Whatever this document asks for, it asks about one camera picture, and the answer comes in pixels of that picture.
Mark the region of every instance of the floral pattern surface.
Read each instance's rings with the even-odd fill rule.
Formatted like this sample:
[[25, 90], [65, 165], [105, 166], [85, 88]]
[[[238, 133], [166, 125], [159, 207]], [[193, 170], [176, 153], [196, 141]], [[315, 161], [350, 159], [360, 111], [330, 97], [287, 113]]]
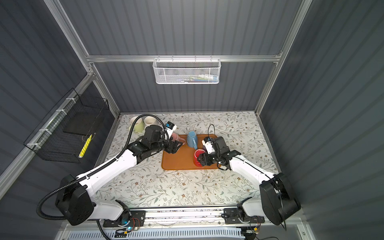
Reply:
[[[268, 171], [277, 173], [254, 112], [171, 113], [156, 114], [163, 122], [173, 122], [176, 133], [195, 131], [207, 133], [215, 125], [216, 135], [222, 136], [231, 150], [241, 152], [248, 160]], [[129, 120], [135, 115], [123, 115], [116, 131], [107, 160], [117, 155], [128, 138]], [[142, 136], [133, 133], [131, 142]], [[258, 186], [233, 171], [163, 170], [162, 152], [127, 169], [100, 188], [96, 197], [119, 199], [128, 207], [159, 207], [181, 205], [234, 204], [247, 197], [259, 196]]]

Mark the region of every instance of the black wire basket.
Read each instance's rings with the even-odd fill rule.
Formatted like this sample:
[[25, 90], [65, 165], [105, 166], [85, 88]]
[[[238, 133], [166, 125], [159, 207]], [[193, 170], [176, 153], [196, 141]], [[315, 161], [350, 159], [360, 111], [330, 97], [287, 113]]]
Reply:
[[41, 159], [80, 163], [109, 110], [104, 98], [76, 95], [63, 108], [35, 143], [24, 142]]

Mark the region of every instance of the orange tray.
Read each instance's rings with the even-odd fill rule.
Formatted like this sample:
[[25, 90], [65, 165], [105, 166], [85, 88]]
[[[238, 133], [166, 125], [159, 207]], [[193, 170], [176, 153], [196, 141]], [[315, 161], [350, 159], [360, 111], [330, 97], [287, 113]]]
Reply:
[[[179, 135], [180, 137], [187, 140], [187, 135]], [[210, 134], [210, 137], [217, 138], [216, 135]], [[198, 134], [197, 135], [197, 148], [203, 149], [203, 143], [201, 142], [205, 137], [208, 137], [207, 134]], [[163, 153], [163, 161], [161, 167], [164, 170], [196, 170], [196, 169], [217, 169], [216, 164], [211, 166], [197, 167], [193, 161], [195, 160], [195, 149], [188, 147], [188, 144], [185, 143], [179, 148], [177, 153], [170, 154], [167, 152]]]

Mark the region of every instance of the yellow object in basket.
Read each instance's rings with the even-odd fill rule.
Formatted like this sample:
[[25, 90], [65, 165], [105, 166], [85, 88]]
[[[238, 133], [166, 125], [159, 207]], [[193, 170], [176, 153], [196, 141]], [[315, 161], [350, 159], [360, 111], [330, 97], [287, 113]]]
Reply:
[[92, 134], [89, 136], [87, 141], [85, 141], [84, 147], [80, 151], [79, 158], [82, 158], [84, 156], [84, 153], [85, 153], [85, 151], [87, 151], [87, 148], [88, 148], [89, 143], [91, 142], [91, 140], [92, 140]]

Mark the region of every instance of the mug handle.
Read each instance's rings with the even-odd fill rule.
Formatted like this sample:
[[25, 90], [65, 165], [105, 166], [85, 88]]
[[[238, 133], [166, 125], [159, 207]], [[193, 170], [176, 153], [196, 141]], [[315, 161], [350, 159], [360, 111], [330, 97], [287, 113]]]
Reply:
[[197, 150], [197, 137], [193, 137], [192, 141], [193, 141], [193, 147], [195, 148], [195, 150]]

